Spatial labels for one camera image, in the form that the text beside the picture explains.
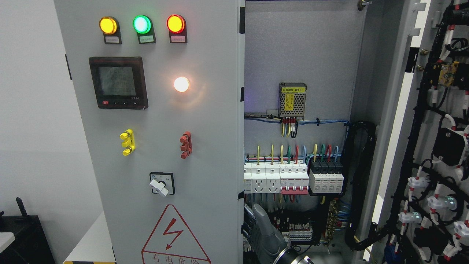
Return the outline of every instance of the green indicator light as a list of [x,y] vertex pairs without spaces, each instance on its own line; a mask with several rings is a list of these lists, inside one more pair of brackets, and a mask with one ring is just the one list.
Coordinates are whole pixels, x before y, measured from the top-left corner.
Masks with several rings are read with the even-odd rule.
[[151,22],[147,16],[136,16],[134,18],[134,29],[137,33],[146,34],[151,29]]

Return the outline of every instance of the yellow terminal connector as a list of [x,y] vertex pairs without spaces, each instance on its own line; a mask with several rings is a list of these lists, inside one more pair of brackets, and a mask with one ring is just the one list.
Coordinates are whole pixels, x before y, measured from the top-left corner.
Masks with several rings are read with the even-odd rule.
[[121,146],[125,148],[125,150],[122,151],[122,155],[128,156],[135,150],[134,131],[127,129],[120,135],[120,138],[124,141],[121,143]]

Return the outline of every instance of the red triangle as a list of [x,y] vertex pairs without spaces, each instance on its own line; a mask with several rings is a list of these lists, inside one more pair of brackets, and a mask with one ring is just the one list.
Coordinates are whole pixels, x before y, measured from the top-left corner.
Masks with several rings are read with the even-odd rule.
[[193,260],[193,263],[211,264],[194,233],[172,204],[165,207],[142,248],[144,264],[165,263],[167,257],[184,258],[188,263]]

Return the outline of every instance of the digital power meter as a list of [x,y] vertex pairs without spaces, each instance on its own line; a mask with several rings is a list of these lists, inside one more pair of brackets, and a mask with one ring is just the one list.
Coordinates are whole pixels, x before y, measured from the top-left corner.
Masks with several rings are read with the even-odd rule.
[[99,108],[148,108],[141,57],[91,57],[89,61]]

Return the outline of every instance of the white table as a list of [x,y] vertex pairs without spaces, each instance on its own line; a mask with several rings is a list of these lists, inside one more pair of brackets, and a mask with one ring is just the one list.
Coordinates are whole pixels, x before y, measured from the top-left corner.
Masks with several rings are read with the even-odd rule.
[[0,232],[0,253],[2,253],[11,243],[15,241],[15,236],[11,232]]

